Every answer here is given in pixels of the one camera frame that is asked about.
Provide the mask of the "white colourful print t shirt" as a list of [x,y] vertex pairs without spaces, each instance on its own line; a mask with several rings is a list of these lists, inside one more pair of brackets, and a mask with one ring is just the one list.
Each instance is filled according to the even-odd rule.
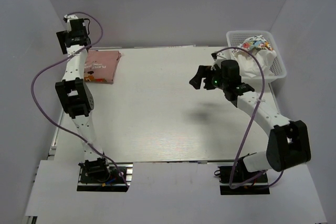
[[269,41],[267,41],[263,35],[252,36],[245,39],[242,43],[238,44],[239,48],[243,48],[243,50],[231,49],[231,53],[235,54],[246,54],[247,52],[256,55],[256,53],[260,51],[265,52],[275,52]]

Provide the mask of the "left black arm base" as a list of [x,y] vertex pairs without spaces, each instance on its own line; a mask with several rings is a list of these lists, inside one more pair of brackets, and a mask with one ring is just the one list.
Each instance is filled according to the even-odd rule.
[[127,192],[130,187],[133,173],[133,164],[118,165],[120,172],[110,164],[109,172],[105,177],[96,179],[82,168],[79,172],[77,191],[85,192]]

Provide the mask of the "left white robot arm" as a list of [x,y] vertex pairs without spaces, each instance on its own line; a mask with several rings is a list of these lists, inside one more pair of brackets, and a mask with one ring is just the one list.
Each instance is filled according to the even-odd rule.
[[72,119],[79,136],[84,138],[82,145],[85,161],[79,166],[87,175],[104,182],[110,178],[111,168],[101,156],[103,150],[97,143],[92,122],[94,99],[84,79],[90,38],[83,18],[72,14],[67,15],[65,21],[67,29],[58,32],[57,38],[62,52],[70,59],[67,60],[62,80],[55,84],[55,88],[64,112]]

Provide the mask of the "white plastic basket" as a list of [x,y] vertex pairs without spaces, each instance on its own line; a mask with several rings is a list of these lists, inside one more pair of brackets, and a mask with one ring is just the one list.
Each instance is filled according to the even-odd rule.
[[276,45],[276,42],[272,36],[272,34],[268,31],[264,30],[233,30],[228,31],[226,33],[226,39],[228,46],[239,46],[242,44],[247,38],[253,36],[262,35],[275,50],[277,56],[274,59],[272,65],[270,66],[271,74],[265,75],[265,82],[271,83],[277,79],[282,79],[287,75],[286,67],[283,63],[282,57]]

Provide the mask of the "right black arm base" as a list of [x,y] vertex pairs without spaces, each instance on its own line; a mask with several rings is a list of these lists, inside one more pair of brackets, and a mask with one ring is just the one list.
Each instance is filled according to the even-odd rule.
[[[231,189],[229,187],[229,177],[231,173],[231,166],[219,166],[216,171],[214,171],[214,176],[219,179],[220,194],[222,196],[237,196],[237,195],[269,195],[270,190],[268,188],[268,177],[266,173],[263,173],[257,178],[245,183],[237,189]],[[242,171],[236,168],[233,175],[232,185],[236,186],[256,175],[259,172],[249,173],[247,171]]]

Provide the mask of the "white t shirt black print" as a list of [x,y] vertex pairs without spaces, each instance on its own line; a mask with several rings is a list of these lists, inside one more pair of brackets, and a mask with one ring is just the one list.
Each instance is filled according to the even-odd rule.
[[[261,66],[265,77],[274,76],[274,74],[270,70],[270,67],[272,66],[277,56],[274,50],[271,51],[268,49],[260,49],[260,50],[253,49],[250,53],[259,62],[259,65]],[[240,68],[240,75],[242,77],[248,77],[248,78],[261,77],[258,64],[256,63],[255,59],[251,57],[248,53],[237,49],[231,49],[229,50],[229,55],[231,59],[236,60],[238,62]]]

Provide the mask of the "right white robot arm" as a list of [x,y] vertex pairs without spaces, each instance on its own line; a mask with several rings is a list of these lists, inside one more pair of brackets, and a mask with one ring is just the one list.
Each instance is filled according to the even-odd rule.
[[257,172],[273,169],[282,172],[311,160],[308,128],[301,121],[292,121],[281,115],[255,89],[242,82],[239,65],[224,60],[220,65],[200,65],[189,84],[196,90],[220,89],[224,97],[256,122],[268,136],[266,150],[238,157],[233,168],[238,177],[247,182]]

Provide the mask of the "pink t shirt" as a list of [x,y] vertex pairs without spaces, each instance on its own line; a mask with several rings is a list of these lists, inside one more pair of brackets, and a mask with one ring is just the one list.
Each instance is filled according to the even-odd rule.
[[85,82],[113,84],[121,53],[118,50],[89,50],[84,69]]

